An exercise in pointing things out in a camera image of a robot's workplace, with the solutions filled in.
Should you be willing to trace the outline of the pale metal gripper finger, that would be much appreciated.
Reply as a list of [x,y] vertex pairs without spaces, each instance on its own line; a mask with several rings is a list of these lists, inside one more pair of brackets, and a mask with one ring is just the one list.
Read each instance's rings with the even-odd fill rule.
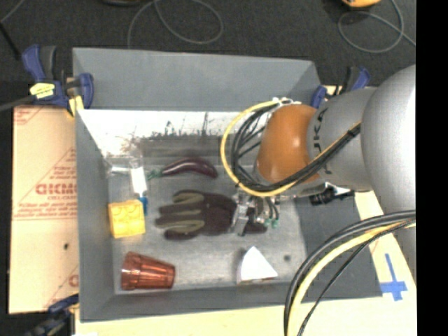
[[246,225],[249,221],[247,215],[249,207],[247,205],[238,205],[232,219],[232,230],[239,236],[244,235]]

